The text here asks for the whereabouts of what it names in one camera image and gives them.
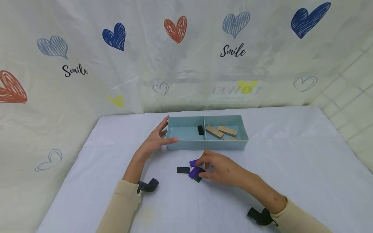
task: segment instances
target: purple block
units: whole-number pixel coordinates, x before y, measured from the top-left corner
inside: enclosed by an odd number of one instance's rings
[[[200,174],[203,171],[200,167],[194,167],[193,170],[189,173],[190,178],[194,178],[196,175]]]
[[[195,167],[195,163],[196,163],[197,161],[198,161],[198,160],[190,161],[190,162],[189,162],[190,167]]]

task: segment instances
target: gray heart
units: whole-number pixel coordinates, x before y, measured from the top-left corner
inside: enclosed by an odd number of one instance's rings
[[[56,154],[57,157],[56,156],[54,156],[54,157],[56,157],[56,159],[59,160],[57,162],[57,164],[53,164],[53,161],[52,161],[53,154]],[[35,168],[35,171],[48,170],[49,168],[52,168],[52,167],[58,165],[61,161],[62,161],[62,152],[59,149],[53,149],[49,152],[48,162],[40,164],[38,167]]]
[[[161,87],[165,86],[166,90],[164,91],[164,94],[161,92]],[[151,86],[154,92],[160,94],[160,95],[166,95],[168,92],[168,84],[166,82],[162,82],[160,85],[153,85]]]
[[[307,84],[304,85],[304,83],[305,83],[306,81],[312,81],[312,83],[310,83],[310,84],[308,84],[308,85],[307,85]],[[304,91],[308,91],[309,89],[313,88],[314,85],[316,85],[316,83],[317,83],[317,77],[315,77],[315,76],[308,77],[308,78],[306,78],[305,80],[303,80],[303,78],[299,77],[299,78],[296,78],[296,79],[294,80],[293,85],[294,85],[294,87],[295,87],[298,91],[300,91],[300,92],[304,92]]]

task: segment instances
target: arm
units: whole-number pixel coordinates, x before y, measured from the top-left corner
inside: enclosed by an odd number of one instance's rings
[[[202,172],[199,174],[200,177],[236,186],[251,194],[269,210],[282,233],[332,233],[311,215],[271,188],[258,175],[243,169],[230,158],[212,151],[204,151],[196,165],[203,163],[206,169],[211,164],[214,172]]]
[[[162,130],[167,126],[168,118],[169,116],[163,119],[132,157],[123,179],[118,182],[114,190],[96,233],[128,232],[133,214],[141,202],[137,194],[137,183],[140,181],[145,162],[162,145],[178,141],[177,138],[162,138],[166,134],[166,131]]]

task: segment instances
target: yellow heart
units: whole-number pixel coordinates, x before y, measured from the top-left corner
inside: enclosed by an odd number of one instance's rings
[[[124,105],[124,98],[123,96],[119,95],[115,99],[110,98],[107,96],[107,99],[110,100],[113,104],[117,105],[118,107],[123,107]]]
[[[243,94],[249,94],[256,87],[257,84],[258,84],[257,80],[253,80],[249,83],[247,83],[245,81],[238,81],[239,90]]]

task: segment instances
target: white backdrop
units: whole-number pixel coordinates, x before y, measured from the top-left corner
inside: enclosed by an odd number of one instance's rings
[[[37,228],[102,115],[310,103],[372,31],[372,11],[371,0],[0,1],[0,230]]]

